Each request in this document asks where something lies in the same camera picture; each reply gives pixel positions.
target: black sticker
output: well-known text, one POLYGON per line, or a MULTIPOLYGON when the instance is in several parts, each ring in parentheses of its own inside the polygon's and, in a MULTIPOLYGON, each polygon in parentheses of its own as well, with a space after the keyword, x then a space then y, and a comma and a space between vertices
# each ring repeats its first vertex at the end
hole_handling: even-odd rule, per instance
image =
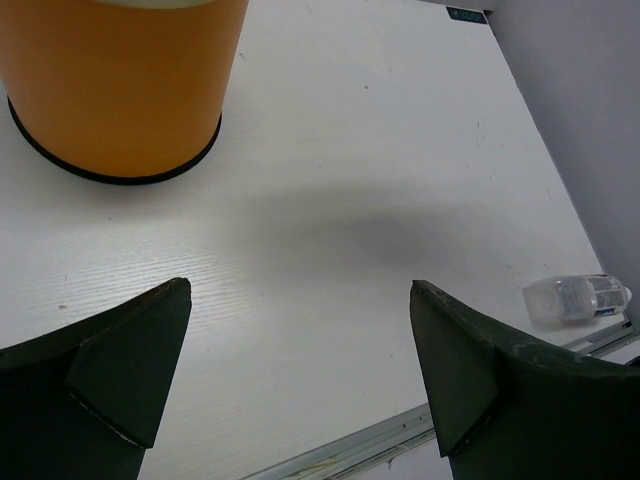
POLYGON ((473 10, 463 10, 462 8, 447 7, 451 20, 460 20, 461 22, 487 24, 487 19, 482 12, 474 12, 473 10))

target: tabletop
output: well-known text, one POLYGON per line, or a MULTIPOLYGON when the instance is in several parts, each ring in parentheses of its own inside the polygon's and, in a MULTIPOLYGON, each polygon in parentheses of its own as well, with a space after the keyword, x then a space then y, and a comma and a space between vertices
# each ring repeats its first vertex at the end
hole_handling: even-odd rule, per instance
POLYGON ((142 479, 239 478, 426 401, 411 281, 536 330, 521 289, 601 267, 486 25, 415 0, 253 0, 220 137, 169 182, 89 182, 0 107, 2 347, 188 277, 142 479))

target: black base ring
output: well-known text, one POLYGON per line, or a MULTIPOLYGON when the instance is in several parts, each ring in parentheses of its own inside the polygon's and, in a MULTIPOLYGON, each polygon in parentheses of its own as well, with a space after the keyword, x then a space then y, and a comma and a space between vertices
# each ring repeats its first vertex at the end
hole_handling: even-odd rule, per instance
POLYGON ((94 182, 109 183, 112 185, 148 185, 150 183, 164 182, 165 180, 169 180, 173 177, 177 177, 178 175, 183 174, 187 170, 195 167, 198 163, 200 163, 200 160, 202 160, 207 155, 207 153, 209 153, 209 150, 211 150, 211 147, 213 147, 213 144, 216 142, 216 139, 218 138, 218 134, 220 133, 220 127, 222 126, 222 114, 220 114, 220 120, 218 120, 218 126, 216 127, 216 131, 213 132, 213 136, 211 137, 211 140, 209 140, 209 143, 207 143, 207 145, 195 157, 193 157, 188 162, 185 162, 176 168, 173 168, 167 172, 157 173, 155 175, 148 175, 146 177, 113 177, 111 175, 103 175, 101 173, 95 173, 90 170, 85 170, 84 168, 76 167, 75 165, 67 163, 64 160, 55 156, 53 153, 49 152, 46 148, 40 145, 35 138, 31 136, 31 134, 27 131, 25 126, 20 121, 20 118, 18 117, 16 110, 13 108, 13 105, 11 104, 11 99, 7 97, 7 100, 9 102, 9 110, 11 112, 11 118, 13 118, 13 121, 15 122, 16 127, 18 127, 18 130, 20 131, 22 136, 25 138, 25 140, 29 142, 29 144, 40 155, 42 155, 44 158, 46 158, 50 162, 56 164, 60 168, 63 168, 66 171, 73 173, 74 175, 78 175, 79 177, 83 177, 88 180, 93 180, 94 182))

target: orange cylinder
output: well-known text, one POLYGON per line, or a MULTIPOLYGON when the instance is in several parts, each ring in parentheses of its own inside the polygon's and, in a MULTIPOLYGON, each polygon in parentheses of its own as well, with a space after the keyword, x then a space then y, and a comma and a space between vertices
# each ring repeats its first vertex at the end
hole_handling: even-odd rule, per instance
POLYGON ((247 3, 0 0, 0 72, 18 128, 94 180, 188 170, 220 128, 247 3))

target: small bottle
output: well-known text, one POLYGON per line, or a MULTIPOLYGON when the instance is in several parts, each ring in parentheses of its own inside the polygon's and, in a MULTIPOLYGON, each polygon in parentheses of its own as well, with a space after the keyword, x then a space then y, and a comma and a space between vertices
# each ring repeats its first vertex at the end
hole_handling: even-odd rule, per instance
POLYGON ((622 313, 631 290, 611 275, 551 277, 529 285, 524 301, 533 322, 563 322, 622 313))

